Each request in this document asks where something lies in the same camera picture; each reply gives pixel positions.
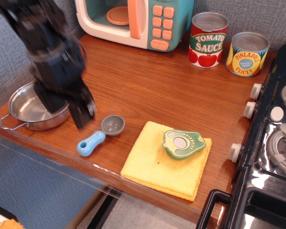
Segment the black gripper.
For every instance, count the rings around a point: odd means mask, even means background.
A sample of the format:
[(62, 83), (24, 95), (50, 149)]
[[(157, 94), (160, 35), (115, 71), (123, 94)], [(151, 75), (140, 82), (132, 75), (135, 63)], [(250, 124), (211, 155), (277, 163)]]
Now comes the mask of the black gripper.
[(54, 49), (27, 51), (34, 63), (36, 95), (53, 114), (68, 107), (66, 100), (57, 95), (67, 94), (69, 110), (78, 129), (84, 128), (96, 111), (93, 96), (82, 80), (86, 55), (82, 55), (81, 45), (78, 39), (68, 38)]

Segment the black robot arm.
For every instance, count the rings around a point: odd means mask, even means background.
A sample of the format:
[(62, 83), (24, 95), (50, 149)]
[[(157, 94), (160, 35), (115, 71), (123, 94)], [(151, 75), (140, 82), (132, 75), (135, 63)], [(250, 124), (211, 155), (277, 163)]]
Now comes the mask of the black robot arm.
[(96, 109), (82, 80), (86, 53), (65, 30), (63, 11), (52, 0), (0, 0), (0, 14), (27, 49), (34, 64), (34, 90), (45, 108), (57, 112), (65, 100), (76, 127), (85, 127)]

